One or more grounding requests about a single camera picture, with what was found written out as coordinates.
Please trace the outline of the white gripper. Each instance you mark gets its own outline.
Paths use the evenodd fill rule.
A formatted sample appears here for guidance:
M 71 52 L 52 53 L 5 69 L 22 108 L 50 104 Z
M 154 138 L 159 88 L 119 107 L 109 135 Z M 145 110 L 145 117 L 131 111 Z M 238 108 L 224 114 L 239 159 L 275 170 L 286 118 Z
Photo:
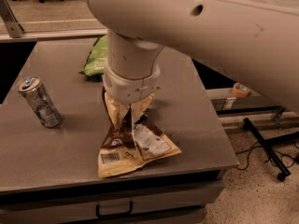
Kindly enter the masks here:
M 137 122 L 149 107 L 158 87 L 160 68 L 156 66 L 153 74 L 140 79 L 129 79 L 117 75 L 109 66 L 105 68 L 103 82 L 107 113 L 116 129 L 121 127 L 131 104 L 132 121 Z

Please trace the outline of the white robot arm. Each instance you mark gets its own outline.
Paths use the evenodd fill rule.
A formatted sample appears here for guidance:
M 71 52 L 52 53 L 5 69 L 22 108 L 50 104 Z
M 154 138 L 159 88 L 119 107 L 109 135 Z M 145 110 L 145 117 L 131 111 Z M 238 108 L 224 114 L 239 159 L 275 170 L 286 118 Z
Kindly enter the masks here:
M 299 11 L 246 0 L 86 0 L 108 29 L 106 91 L 131 104 L 157 86 L 162 47 L 299 113 Z

